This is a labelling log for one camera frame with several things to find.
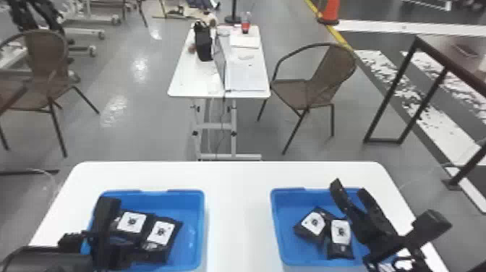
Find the chair leg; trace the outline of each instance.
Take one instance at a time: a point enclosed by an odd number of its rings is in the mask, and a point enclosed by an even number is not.
[[[63,157],[67,158],[66,145],[64,144],[64,139],[62,138],[61,129],[59,128],[59,123],[57,122],[56,112],[54,111],[53,104],[53,100],[49,98],[49,113],[51,114],[52,122],[54,123],[54,128],[56,129],[57,139],[59,140],[59,144],[61,146],[62,155]]]
[[[292,134],[290,135],[290,138],[287,141],[285,148],[283,148],[282,155],[285,155],[285,153],[287,153],[287,149],[289,149],[290,143],[292,143],[292,140],[294,139],[294,136],[297,133],[297,130],[299,129],[300,124],[302,123],[302,120],[304,120],[305,114],[307,114],[308,112],[309,112],[309,109],[305,109],[304,112],[302,112],[302,115],[300,116],[299,121],[295,125],[294,131],[292,131]]]
[[[331,104],[331,137],[334,137],[334,104]]]
[[[86,103],[88,103],[88,105],[90,105],[90,107],[95,111],[96,114],[100,113],[100,111],[95,107],[95,105],[93,105],[93,103],[91,103],[91,101],[89,101],[88,98],[86,98],[86,96],[81,92],[81,90],[78,87],[72,86],[72,88],[76,90],[76,93],[78,93],[81,96],[81,98],[84,101],[86,101]]]
[[[62,109],[61,105],[59,105],[57,102],[52,100],[52,104],[54,104],[58,109]]]
[[[7,144],[7,139],[5,138],[5,134],[4,131],[1,129],[1,126],[0,126],[0,140],[5,150],[10,150],[9,145]]]
[[[263,114],[263,110],[265,109],[265,106],[267,106],[267,99],[263,101],[262,107],[260,108],[260,113],[258,113],[257,122],[260,121],[260,118],[262,118],[262,114]]]

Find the blue tray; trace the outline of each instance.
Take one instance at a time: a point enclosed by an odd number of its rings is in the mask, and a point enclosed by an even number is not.
[[[144,192],[139,190],[107,191],[101,196],[120,199],[121,208],[157,216],[168,216],[183,225],[174,241],[167,264],[154,265],[133,263],[125,271],[189,271],[201,263],[204,237],[204,193],[199,190],[168,190]],[[81,253],[89,254],[89,246],[84,244]]]
[[[366,210],[357,196],[358,189],[346,188],[351,201]],[[270,194],[273,224],[278,251],[283,263],[291,266],[356,266],[362,265],[362,257],[370,251],[352,235],[351,246],[354,260],[328,260],[327,248],[318,250],[317,245],[307,242],[294,233],[293,227],[314,207],[318,206],[335,216],[344,217],[331,197],[329,190],[305,188],[274,189]]]

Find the white desk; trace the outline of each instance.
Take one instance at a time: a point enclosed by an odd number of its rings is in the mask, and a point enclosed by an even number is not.
[[[336,177],[345,187],[366,188],[399,234],[412,229],[414,215],[386,170],[374,162],[87,162],[73,169],[30,244],[54,246],[64,233],[86,228],[106,190],[199,189],[208,222],[198,270],[282,272],[270,191],[328,188]],[[228,218],[233,213],[237,216]],[[431,244],[422,249],[434,272],[448,271]]]
[[[253,31],[258,31],[257,26],[253,25]],[[193,126],[193,139],[196,147],[196,157],[200,160],[261,160],[262,156],[258,154],[237,154],[236,153],[236,139],[237,139],[237,99],[267,99],[270,97],[270,87],[268,84],[268,76],[265,76],[265,86],[267,88],[264,91],[237,91],[225,92],[223,83],[218,74],[216,64],[214,61],[200,61],[197,54],[191,54],[188,52],[188,48],[194,43],[194,30],[190,30],[187,39],[182,47],[181,56],[177,64],[172,81],[169,86],[168,95],[173,98],[189,98],[192,101],[192,110],[194,111],[194,119],[192,121]],[[232,50],[229,46],[229,37],[220,36],[221,45],[223,46],[223,52],[226,59],[232,58]],[[267,75],[267,69],[265,66],[265,58],[263,56],[263,49],[260,45],[259,49],[246,49],[251,51],[254,56],[252,59],[253,68],[259,70],[259,73]],[[223,129],[232,131],[231,136],[231,154],[218,154],[215,153],[201,153],[201,134],[203,129],[221,129],[220,123],[207,123],[205,120],[201,121],[200,115],[204,114],[201,109],[201,102],[205,99],[217,98],[219,100],[229,100],[231,102],[231,122],[224,124]]]

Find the dark wooden table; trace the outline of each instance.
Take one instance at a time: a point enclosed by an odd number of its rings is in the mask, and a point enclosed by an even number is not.
[[[460,52],[455,45],[467,45],[477,53],[477,57],[467,56]],[[437,62],[444,66],[442,72],[435,79],[429,93],[424,97],[420,107],[415,115],[410,119],[410,122],[406,125],[405,130],[401,133],[398,139],[393,138],[373,138],[371,134],[375,130],[378,122],[380,121],[386,106],[390,103],[390,99],[395,93],[396,87],[400,82],[400,79],[404,76],[406,68],[409,66],[412,56],[417,50],[421,50],[435,59]],[[365,143],[396,143],[402,144],[406,136],[412,130],[415,122],[420,117],[420,114],[427,107],[428,103],[434,96],[435,91],[438,89],[439,84],[444,80],[444,77],[448,72],[454,73],[458,78],[463,80],[469,86],[474,88],[478,93],[486,97],[486,72],[478,70],[479,63],[483,60],[486,54],[486,40],[484,38],[473,37],[456,37],[456,36],[444,36],[444,35],[417,35],[414,42],[409,49],[408,54],[405,57],[398,73],[393,80],[390,90],[385,96],[385,99],[380,105],[378,112],[373,119],[370,128],[368,129],[363,141]],[[459,172],[449,180],[444,181],[447,188],[450,190],[460,190],[459,182],[479,163],[486,155],[486,144],[484,144],[479,151],[474,154],[466,165],[462,166]]]

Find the white label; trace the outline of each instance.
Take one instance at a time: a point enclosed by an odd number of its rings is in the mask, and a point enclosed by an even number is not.
[[[116,229],[121,231],[140,233],[147,216],[141,213],[125,212],[116,226]]]
[[[319,213],[312,212],[304,218],[301,225],[310,230],[313,234],[319,235],[325,227],[325,222],[324,218]]]
[[[349,245],[351,241],[351,228],[345,220],[331,221],[331,235],[336,244]]]
[[[147,237],[147,241],[155,242],[160,245],[167,245],[172,236],[172,232],[174,232],[175,226],[176,225],[171,223],[157,221],[153,224],[152,232]]]

